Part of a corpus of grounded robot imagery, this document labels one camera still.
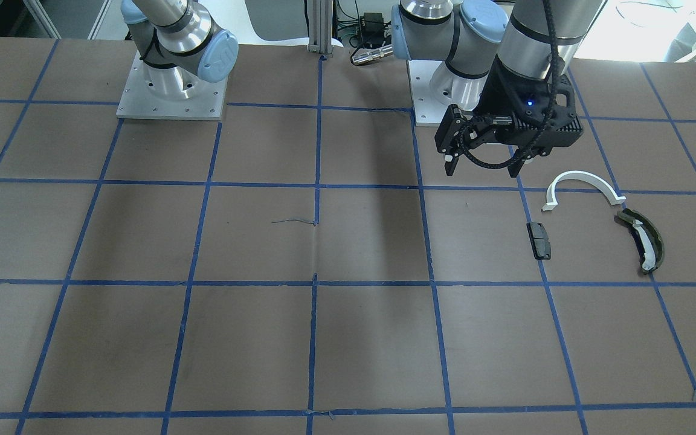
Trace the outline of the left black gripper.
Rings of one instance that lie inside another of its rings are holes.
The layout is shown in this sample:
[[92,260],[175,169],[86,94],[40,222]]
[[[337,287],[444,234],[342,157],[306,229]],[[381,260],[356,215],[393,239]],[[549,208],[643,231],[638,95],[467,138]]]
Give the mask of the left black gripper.
[[471,130],[462,138],[470,149],[486,141],[519,147],[507,168],[510,177],[518,177],[525,163],[533,157],[547,156],[553,147],[573,145],[584,128],[577,115],[573,86],[566,74],[558,78],[557,95],[564,99],[564,104],[553,105],[549,125],[535,145],[528,147],[538,129],[544,127],[550,85],[515,74],[500,60],[495,60],[480,101],[471,112],[472,118],[466,117],[466,110],[450,105],[434,135],[437,151],[443,154],[446,175],[453,176],[456,171],[462,154],[457,138],[466,123]]

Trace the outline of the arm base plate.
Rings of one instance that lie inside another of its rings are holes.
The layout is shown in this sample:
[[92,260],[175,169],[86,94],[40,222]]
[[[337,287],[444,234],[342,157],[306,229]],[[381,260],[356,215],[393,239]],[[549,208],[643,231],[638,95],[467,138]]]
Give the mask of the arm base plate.
[[135,53],[116,116],[130,120],[221,121],[227,78],[210,83],[181,67],[158,69]]
[[422,127],[438,127],[450,105],[473,110],[487,81],[487,75],[461,77],[435,60],[409,60],[408,73],[415,124]]

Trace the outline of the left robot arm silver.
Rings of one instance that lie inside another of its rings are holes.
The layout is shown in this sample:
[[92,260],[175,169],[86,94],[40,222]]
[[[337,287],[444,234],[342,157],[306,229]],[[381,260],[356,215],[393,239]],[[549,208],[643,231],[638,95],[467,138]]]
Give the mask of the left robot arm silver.
[[[568,67],[604,1],[400,1],[392,9],[394,55],[439,61],[446,108],[434,142],[453,175],[466,158],[517,177],[525,162],[583,134]],[[453,83],[478,89],[457,99]]]

